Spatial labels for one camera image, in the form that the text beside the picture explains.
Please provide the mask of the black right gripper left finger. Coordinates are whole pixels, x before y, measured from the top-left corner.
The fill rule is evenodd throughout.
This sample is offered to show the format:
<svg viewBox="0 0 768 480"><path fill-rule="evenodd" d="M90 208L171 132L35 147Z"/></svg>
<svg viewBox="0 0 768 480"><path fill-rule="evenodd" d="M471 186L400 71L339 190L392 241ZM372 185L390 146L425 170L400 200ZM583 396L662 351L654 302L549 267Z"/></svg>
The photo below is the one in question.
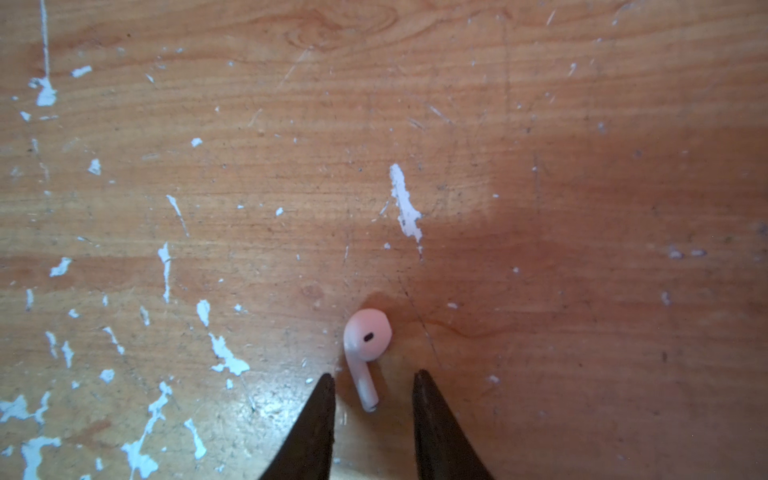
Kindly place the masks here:
<svg viewBox="0 0 768 480"><path fill-rule="evenodd" d="M335 431L335 380L323 374L261 479L328 480Z"/></svg>

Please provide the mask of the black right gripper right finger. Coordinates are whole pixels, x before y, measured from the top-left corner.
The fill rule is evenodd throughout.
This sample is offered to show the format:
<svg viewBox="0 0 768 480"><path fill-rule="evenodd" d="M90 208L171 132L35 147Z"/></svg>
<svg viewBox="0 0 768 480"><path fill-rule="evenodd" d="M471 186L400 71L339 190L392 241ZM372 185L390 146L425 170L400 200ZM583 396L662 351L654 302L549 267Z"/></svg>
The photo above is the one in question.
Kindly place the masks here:
<svg viewBox="0 0 768 480"><path fill-rule="evenodd" d="M419 479L493 478L425 369L414 375L412 407Z"/></svg>

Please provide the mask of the white earbud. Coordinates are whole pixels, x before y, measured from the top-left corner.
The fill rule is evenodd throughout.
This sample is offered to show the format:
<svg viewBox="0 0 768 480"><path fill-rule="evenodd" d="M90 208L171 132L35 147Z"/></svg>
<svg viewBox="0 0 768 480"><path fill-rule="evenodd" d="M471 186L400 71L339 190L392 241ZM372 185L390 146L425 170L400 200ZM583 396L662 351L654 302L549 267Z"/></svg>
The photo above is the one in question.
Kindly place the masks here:
<svg viewBox="0 0 768 480"><path fill-rule="evenodd" d="M377 309L357 311L347 322L344 334L344 353L364 411L373 412L379 404L368 364L387 350L393 331L386 314Z"/></svg>

